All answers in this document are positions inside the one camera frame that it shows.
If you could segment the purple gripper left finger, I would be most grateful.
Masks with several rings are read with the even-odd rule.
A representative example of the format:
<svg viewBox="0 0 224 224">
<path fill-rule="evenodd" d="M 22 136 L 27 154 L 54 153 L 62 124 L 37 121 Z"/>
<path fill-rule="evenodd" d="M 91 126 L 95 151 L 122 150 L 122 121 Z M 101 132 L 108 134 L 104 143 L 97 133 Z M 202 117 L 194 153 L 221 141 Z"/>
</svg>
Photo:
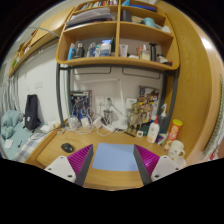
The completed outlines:
<svg viewBox="0 0 224 224">
<path fill-rule="evenodd" d="M 59 156 L 45 168 L 45 171 L 82 186 L 85 182 L 92 157 L 93 145 L 90 144 L 68 157 Z"/>
</svg>

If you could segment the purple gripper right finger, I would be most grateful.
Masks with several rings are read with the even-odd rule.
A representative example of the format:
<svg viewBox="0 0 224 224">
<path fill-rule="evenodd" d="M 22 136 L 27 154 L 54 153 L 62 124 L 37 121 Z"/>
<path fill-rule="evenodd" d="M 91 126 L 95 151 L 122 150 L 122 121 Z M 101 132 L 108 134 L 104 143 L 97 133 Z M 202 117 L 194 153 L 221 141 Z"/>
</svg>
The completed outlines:
<svg viewBox="0 0 224 224">
<path fill-rule="evenodd" d="M 148 185 L 180 170 L 168 156 L 157 156 L 142 146 L 134 146 L 134 157 L 144 185 Z"/>
</svg>

